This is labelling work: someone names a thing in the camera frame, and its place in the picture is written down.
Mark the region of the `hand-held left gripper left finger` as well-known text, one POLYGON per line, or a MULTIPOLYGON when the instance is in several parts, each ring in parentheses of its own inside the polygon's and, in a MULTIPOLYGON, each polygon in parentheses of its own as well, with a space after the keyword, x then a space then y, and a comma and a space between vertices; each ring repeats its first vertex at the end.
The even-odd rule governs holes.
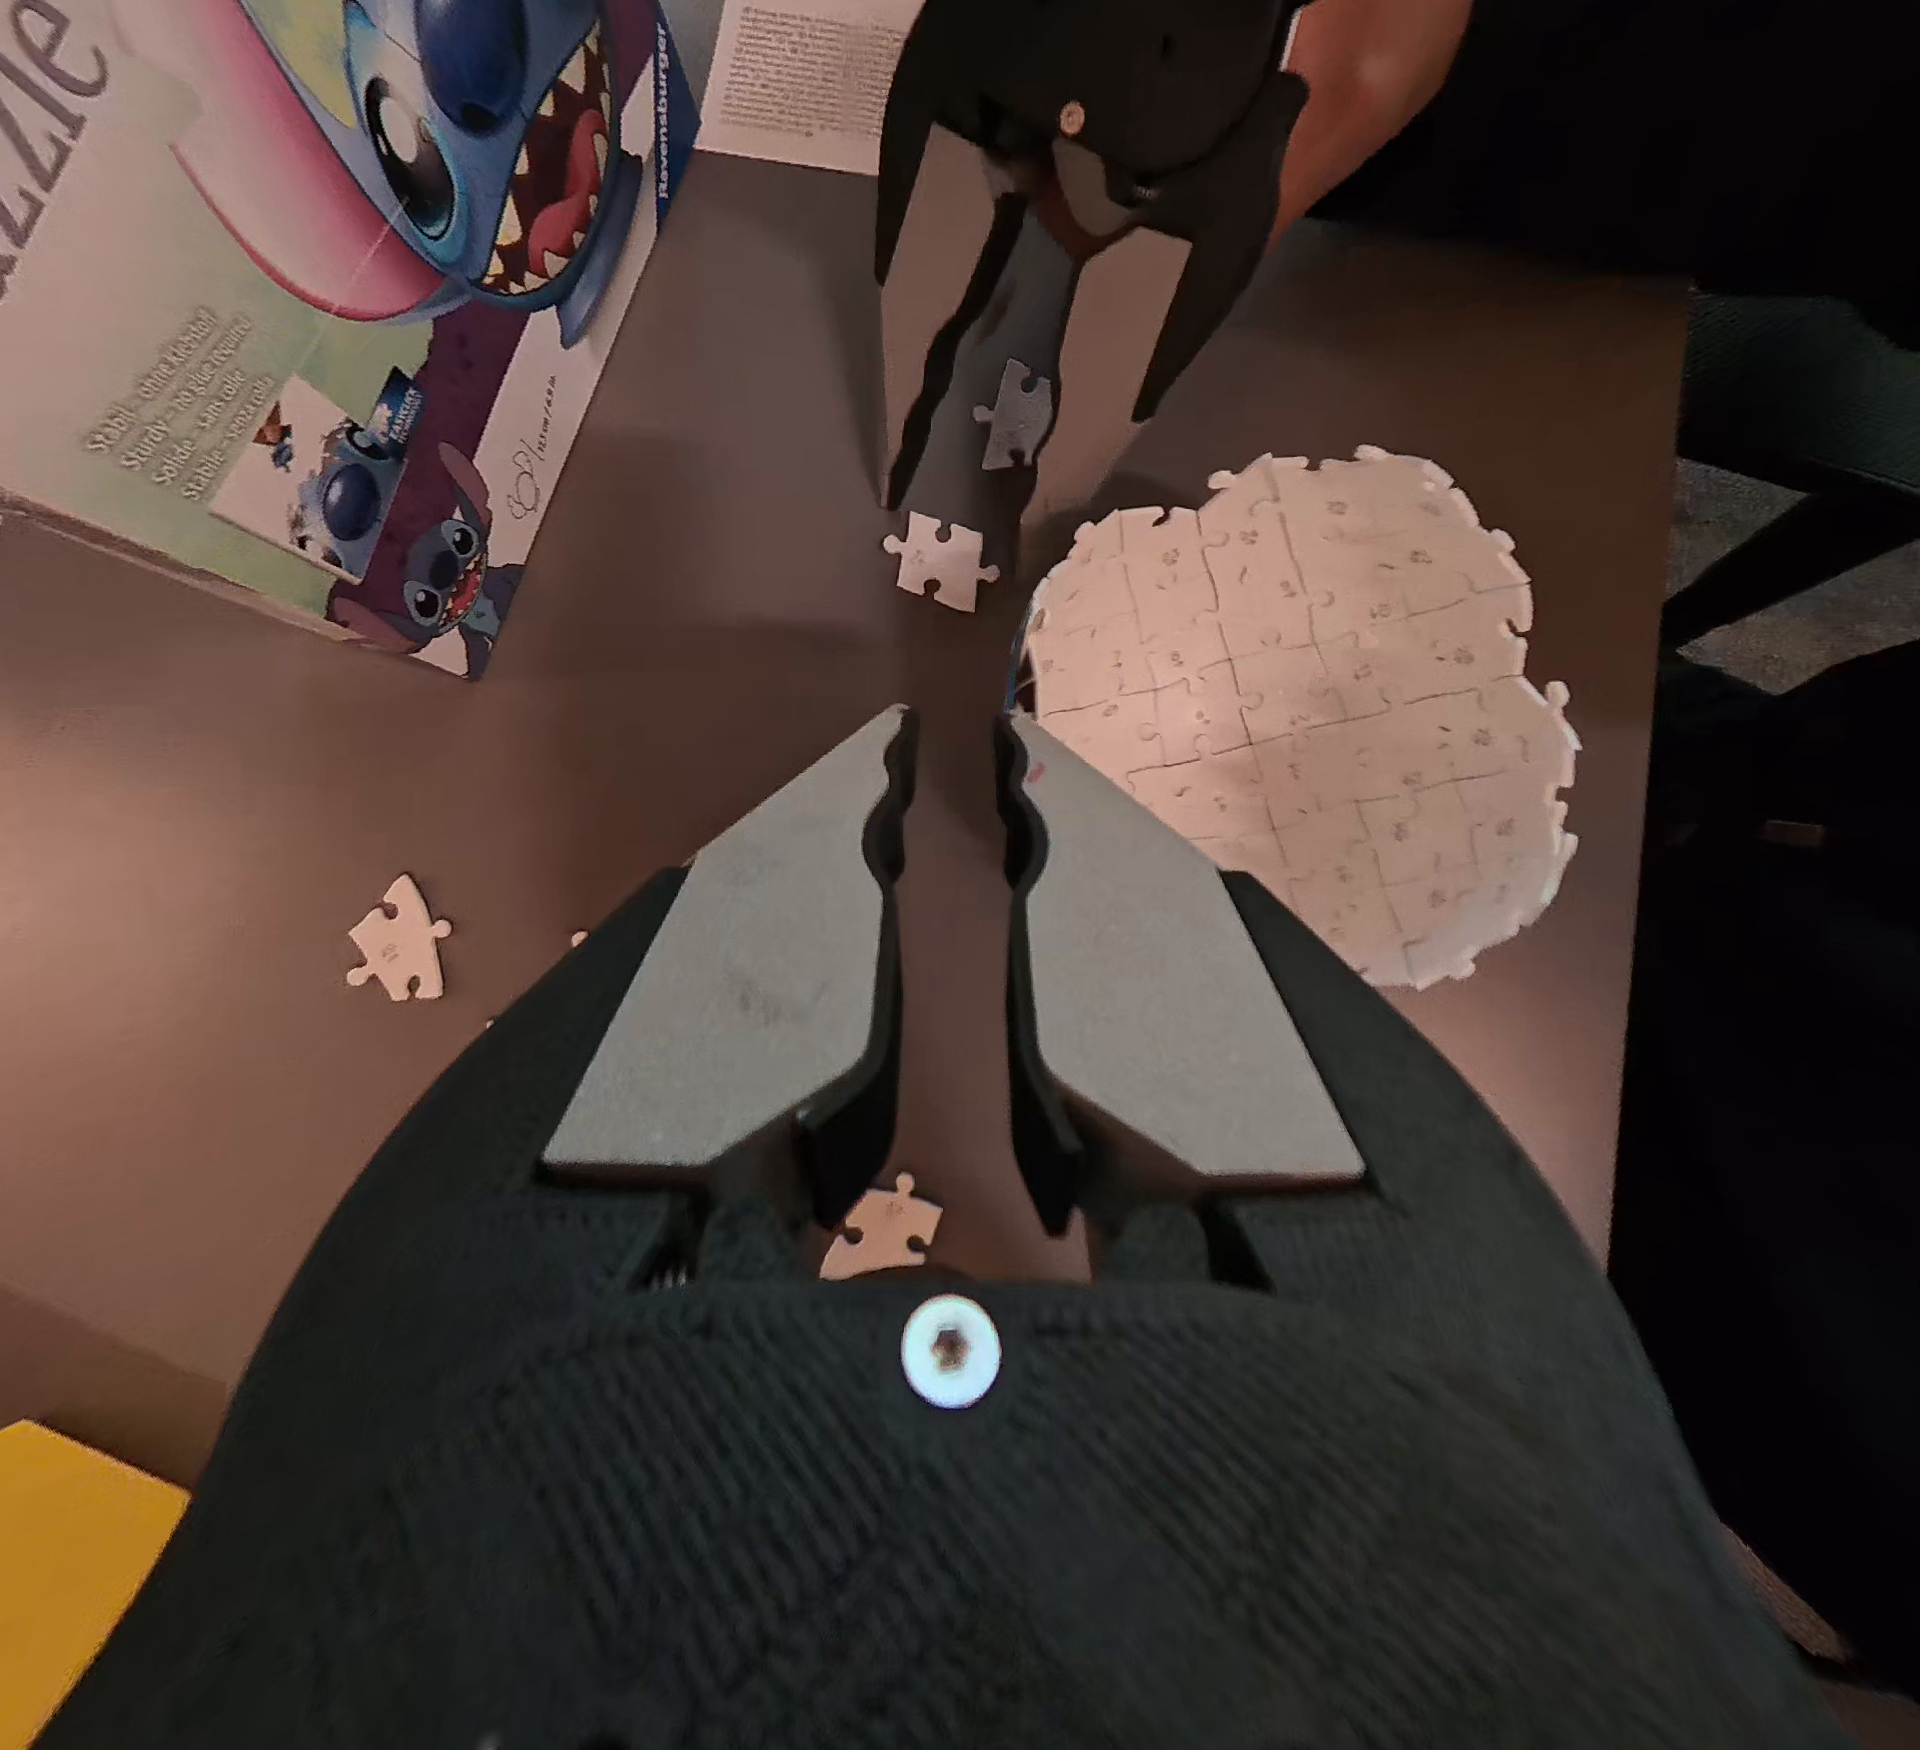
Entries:
POLYGON ((596 1043, 543 1168, 756 1196, 832 1230, 897 1126, 897 880, 919 720, 895 704, 708 843, 596 1043))

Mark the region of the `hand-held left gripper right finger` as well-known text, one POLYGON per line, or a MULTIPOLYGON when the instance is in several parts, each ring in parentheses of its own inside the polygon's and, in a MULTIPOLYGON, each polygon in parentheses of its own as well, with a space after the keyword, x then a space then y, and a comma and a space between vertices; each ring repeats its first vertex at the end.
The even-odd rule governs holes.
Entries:
POLYGON ((1044 1232, 1362 1184, 1228 875, 1028 714, 995 755, 1012 1142, 1044 1232))

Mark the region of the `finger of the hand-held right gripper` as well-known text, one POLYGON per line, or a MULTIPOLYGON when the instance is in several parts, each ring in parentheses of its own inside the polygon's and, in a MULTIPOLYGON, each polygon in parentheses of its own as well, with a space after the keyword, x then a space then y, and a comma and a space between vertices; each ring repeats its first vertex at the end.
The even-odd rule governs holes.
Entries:
POLYGON ((1007 359, 1028 364, 1000 200, 971 143, 934 126, 879 286, 879 492, 895 510, 1016 510, 1028 492, 1026 469, 981 466, 971 420, 1007 359))
POLYGON ((1139 388, 1185 267, 1187 254, 1093 254, 1077 275, 1033 531, 1085 507, 1133 442, 1139 388))

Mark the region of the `curved white puzzle piece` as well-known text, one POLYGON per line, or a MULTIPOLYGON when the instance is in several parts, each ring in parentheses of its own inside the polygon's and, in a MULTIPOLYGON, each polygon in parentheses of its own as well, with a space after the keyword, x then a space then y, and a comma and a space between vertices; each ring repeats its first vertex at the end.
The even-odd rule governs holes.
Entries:
POLYGON ((899 590, 945 611, 971 614, 979 592, 1000 579, 981 531, 929 513, 908 513, 903 535, 886 535, 882 551, 897 562, 899 590))
POLYGON ((987 472, 1034 469, 1054 426, 1054 383, 1018 359, 1007 359, 991 404, 971 420, 985 426, 981 466, 987 472))

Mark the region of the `partly built puzzle ball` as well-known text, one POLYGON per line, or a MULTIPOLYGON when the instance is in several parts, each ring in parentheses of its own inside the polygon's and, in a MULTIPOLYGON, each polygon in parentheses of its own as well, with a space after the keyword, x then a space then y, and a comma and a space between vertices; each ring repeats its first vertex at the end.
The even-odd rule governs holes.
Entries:
POLYGON ((1037 585, 1024 704, 1379 990, 1468 975, 1571 864, 1569 692, 1533 586, 1439 464, 1262 455, 1198 507, 1082 523, 1037 585))

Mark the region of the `puzzle pieces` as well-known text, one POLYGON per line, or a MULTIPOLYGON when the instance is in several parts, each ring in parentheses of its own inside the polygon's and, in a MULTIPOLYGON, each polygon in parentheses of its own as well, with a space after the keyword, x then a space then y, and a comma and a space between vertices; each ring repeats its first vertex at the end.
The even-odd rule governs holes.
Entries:
MULTIPOLYGON (((345 980, 353 990, 374 984, 391 1001, 440 999, 445 987, 441 943, 452 931, 453 925, 433 913, 416 877, 400 872, 382 900, 349 925, 358 961, 345 980)), ((941 1217, 944 1208, 919 1194, 912 1171, 899 1170, 892 1184, 863 1190, 838 1217, 818 1276, 824 1282, 848 1282, 923 1267, 941 1217)))

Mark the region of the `person's right forearm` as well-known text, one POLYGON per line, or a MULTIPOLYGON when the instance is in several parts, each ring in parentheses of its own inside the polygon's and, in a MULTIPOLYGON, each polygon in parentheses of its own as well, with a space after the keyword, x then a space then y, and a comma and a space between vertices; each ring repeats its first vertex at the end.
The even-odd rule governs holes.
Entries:
POLYGON ((1438 95, 1309 209, 1917 321, 1917 0, 1474 0, 1438 95))

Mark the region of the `printed puzzle box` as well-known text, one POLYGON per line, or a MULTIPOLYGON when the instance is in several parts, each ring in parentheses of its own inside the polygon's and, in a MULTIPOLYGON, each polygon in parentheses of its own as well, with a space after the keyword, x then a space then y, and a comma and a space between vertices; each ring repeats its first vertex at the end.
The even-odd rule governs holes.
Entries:
POLYGON ((2 0, 3 513, 480 677, 697 126, 659 0, 2 0))

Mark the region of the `person's right hand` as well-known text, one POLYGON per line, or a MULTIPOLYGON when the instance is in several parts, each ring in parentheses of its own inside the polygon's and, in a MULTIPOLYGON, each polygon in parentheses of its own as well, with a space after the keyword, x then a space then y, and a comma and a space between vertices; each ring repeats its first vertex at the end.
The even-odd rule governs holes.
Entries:
POLYGON ((1294 33, 1290 68, 1309 101, 1283 160, 1272 236, 1391 143, 1452 70, 1474 0, 1316 0, 1294 33))

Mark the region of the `person's dark clothed body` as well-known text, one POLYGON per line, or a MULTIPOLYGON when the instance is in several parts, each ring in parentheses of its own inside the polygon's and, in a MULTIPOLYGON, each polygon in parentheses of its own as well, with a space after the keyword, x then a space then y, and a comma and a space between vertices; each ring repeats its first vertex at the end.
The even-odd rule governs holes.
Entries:
POLYGON ((1721 1524, 1915 1695, 1915 640, 1660 672, 1609 1257, 1721 1524))

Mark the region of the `grey chair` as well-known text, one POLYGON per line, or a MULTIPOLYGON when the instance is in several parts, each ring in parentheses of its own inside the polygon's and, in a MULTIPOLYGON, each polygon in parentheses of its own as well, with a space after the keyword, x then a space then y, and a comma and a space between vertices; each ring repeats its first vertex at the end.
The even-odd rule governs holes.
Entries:
POLYGON ((1692 298, 1678 455, 1796 501, 1664 606, 1679 649, 1917 539, 1917 359, 1830 298, 1692 298))

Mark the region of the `yellow plastic bin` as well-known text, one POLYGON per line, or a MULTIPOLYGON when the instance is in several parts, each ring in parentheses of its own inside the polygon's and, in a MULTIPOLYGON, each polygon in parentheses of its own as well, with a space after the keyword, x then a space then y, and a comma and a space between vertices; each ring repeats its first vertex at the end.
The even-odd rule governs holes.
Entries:
POLYGON ((179 1524, 188 1491, 34 1421, 2 1432, 2 1744, 61 1707, 179 1524))

